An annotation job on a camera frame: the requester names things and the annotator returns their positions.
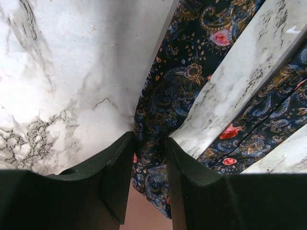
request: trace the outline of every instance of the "marble-print panel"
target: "marble-print panel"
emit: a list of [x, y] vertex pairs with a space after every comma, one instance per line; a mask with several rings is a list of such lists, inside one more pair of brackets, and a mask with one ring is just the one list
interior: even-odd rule
[[172, 137], [198, 158], [289, 58], [307, 30], [307, 1], [267, 0], [197, 97]]
[[133, 130], [173, 2], [0, 0], [0, 168], [59, 173]]
[[307, 173], [307, 125], [242, 173]]

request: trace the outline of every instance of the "pink floor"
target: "pink floor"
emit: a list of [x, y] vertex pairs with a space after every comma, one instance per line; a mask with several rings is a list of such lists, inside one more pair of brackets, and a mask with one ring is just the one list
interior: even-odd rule
[[120, 230], [172, 230], [172, 221], [165, 218], [130, 184], [125, 225]]

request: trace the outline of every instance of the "paisley fabric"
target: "paisley fabric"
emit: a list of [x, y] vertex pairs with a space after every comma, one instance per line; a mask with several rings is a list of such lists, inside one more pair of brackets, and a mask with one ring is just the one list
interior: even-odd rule
[[305, 124], [307, 39], [198, 160], [221, 174], [241, 173]]
[[150, 69], [135, 113], [132, 183], [171, 218], [165, 138], [265, 0], [181, 0]]

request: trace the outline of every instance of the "fabric fold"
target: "fabric fold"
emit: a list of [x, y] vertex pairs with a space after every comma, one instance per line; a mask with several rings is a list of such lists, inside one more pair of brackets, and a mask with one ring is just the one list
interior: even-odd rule
[[307, 124], [307, 39], [198, 158], [221, 174], [241, 173]]
[[165, 138], [186, 119], [196, 97], [264, 0], [181, 0], [141, 92], [135, 113], [136, 190], [171, 218]]

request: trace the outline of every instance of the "black plastic piece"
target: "black plastic piece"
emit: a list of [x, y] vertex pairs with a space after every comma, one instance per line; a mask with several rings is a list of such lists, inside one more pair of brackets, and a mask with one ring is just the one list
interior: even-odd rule
[[0, 170], [0, 229], [119, 230], [133, 153], [134, 134], [127, 132], [59, 175]]
[[220, 175], [167, 140], [174, 230], [307, 229], [307, 174]]

